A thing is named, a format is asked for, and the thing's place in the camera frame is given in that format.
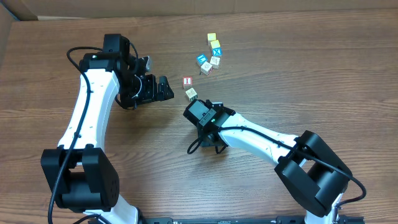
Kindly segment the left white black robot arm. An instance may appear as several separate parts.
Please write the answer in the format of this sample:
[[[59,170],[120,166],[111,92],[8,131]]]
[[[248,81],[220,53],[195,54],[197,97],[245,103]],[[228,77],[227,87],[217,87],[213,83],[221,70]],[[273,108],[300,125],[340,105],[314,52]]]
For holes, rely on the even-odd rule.
[[[80,91],[65,134],[40,160],[52,192],[53,208],[83,213],[82,223],[145,223],[142,212],[120,194],[119,176],[104,152],[104,137],[113,103],[125,110],[172,99],[167,77],[149,73],[150,57],[130,53],[135,47],[121,34],[106,34],[103,46],[86,47],[74,66]]]

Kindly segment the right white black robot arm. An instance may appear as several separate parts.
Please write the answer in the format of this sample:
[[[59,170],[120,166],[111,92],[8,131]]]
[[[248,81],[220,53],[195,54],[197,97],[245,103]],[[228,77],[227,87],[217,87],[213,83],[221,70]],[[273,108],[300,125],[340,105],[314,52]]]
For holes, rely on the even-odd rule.
[[[200,146],[221,153],[227,147],[244,149],[270,162],[295,201],[306,209],[305,223],[338,223],[338,203],[348,187],[350,169],[317,134],[282,134],[254,124],[221,103],[193,100],[184,117],[196,126]]]

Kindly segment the wooden letter K block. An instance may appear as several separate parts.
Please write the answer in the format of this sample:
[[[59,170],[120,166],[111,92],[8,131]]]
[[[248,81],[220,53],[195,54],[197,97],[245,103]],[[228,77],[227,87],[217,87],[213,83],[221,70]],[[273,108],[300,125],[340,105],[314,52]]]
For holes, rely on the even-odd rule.
[[[188,90],[185,91],[185,94],[189,99],[189,101],[193,101],[198,98],[198,94],[194,88],[189,88]]]

